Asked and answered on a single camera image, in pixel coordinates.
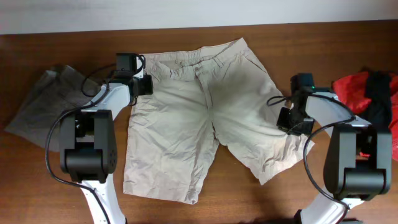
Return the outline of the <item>beige cargo shorts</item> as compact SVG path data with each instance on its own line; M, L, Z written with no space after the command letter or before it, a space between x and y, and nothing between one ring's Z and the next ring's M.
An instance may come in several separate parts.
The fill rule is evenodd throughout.
M219 145L261 184L302 160L313 143L276 123L280 95L243 39L194 51L146 55L154 92L128 126L125 194L194 204Z

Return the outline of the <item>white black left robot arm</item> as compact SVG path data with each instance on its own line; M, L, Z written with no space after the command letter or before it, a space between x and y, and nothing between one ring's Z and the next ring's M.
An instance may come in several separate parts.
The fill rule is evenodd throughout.
M113 174L118 162L114 120L141 95L153 93L150 75L118 75L93 99L60 120L61 170L83 192L95 223L126 223Z

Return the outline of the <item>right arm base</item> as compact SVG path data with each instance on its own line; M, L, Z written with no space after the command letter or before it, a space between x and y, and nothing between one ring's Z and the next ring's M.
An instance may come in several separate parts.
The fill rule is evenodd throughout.
M301 210L298 210L293 217L293 221L295 224L302 224L301 222ZM357 220L355 218L344 219L340 224L364 224L363 221Z

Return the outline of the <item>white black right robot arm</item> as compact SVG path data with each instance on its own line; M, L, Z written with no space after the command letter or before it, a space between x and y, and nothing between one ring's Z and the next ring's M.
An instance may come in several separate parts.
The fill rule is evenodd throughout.
M283 108L281 116L289 121L299 116L302 121L285 128L286 132L306 121L317 121L320 128L310 132L304 146L322 131L330 136L323 168L325 185L316 183L305 164L319 194L308 207L297 211L292 223L349 223L346 215L351 209L391 188L392 134L356 116L330 89L295 87L287 99L292 106Z

